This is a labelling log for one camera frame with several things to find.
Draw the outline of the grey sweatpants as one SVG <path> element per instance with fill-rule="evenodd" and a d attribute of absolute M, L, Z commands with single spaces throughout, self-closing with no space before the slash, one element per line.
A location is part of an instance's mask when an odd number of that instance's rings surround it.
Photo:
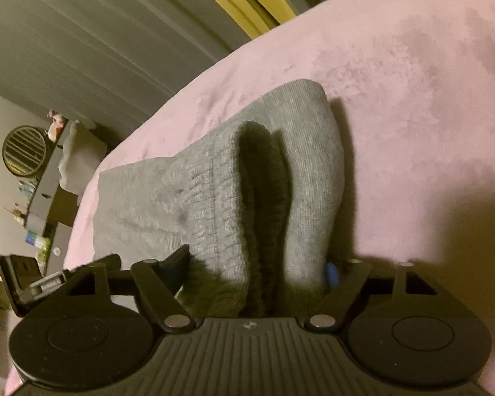
<path fill-rule="evenodd" d="M 281 85 L 172 157 L 103 172 L 96 257 L 190 251 L 178 300 L 197 317 L 304 316 L 325 294 L 344 153 L 322 86 Z"/>

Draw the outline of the blue white box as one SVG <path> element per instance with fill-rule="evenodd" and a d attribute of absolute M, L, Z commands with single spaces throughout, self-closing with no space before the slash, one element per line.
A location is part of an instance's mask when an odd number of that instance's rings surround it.
<path fill-rule="evenodd" d="M 46 248 L 48 241 L 47 238 L 35 232 L 28 231 L 25 235 L 25 242 L 39 249 Z"/>

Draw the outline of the dark vanity desk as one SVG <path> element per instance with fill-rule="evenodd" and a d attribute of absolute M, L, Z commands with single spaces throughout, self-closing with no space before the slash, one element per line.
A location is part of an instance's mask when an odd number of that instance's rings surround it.
<path fill-rule="evenodd" d="M 43 276 L 63 269 L 72 226 L 78 210 L 78 197 L 60 187 L 59 163 L 62 156 L 61 147 L 54 149 L 27 208 L 26 232 L 35 232 L 49 240 L 47 247 L 38 248 L 43 254 L 41 260 L 35 256 L 28 256 L 37 260 Z M 0 281 L 6 292 L 1 276 Z M 37 306 L 12 305 L 7 292 L 6 296 L 12 311 L 18 317 L 25 316 Z"/>

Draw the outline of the round vanity mirror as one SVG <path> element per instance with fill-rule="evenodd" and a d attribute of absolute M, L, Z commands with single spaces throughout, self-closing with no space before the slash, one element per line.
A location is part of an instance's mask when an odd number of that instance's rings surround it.
<path fill-rule="evenodd" d="M 16 127 L 2 143 L 2 161 L 16 177 L 27 178 L 38 174 L 49 155 L 50 143 L 47 135 L 34 126 Z"/>

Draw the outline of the grey upholstered chair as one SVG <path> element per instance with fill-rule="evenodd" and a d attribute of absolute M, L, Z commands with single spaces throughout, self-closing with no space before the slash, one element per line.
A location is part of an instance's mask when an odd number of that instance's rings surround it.
<path fill-rule="evenodd" d="M 107 151 L 106 143 L 80 122 L 72 122 L 69 135 L 62 145 L 63 156 L 59 163 L 60 187 L 81 197 Z"/>

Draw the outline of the pink plush toy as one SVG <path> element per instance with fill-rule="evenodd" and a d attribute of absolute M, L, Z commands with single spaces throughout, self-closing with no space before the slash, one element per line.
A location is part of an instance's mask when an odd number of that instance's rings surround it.
<path fill-rule="evenodd" d="M 68 119 L 53 109 L 48 112 L 47 116 L 51 118 L 51 124 L 47 131 L 48 138 L 50 141 L 56 142 L 64 131 L 66 124 L 68 123 Z"/>

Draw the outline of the pink bed blanket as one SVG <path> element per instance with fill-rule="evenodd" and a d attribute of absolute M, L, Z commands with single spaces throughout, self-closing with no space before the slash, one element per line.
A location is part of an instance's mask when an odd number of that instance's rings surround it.
<path fill-rule="evenodd" d="M 289 82 L 320 84 L 344 190 L 327 288 L 371 265 L 334 331 L 191 315 L 164 332 L 130 267 L 83 268 L 14 329 L 21 395 L 495 395 L 495 0 L 328 0 L 200 74 L 101 163 L 67 265 L 94 254 L 101 173 L 172 157 Z"/>

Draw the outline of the grey-green curtain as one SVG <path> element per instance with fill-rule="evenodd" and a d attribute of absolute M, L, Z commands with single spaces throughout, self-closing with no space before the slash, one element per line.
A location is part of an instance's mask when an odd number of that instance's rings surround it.
<path fill-rule="evenodd" d="M 250 40 L 214 0 L 0 0 L 0 96 L 119 142 Z"/>

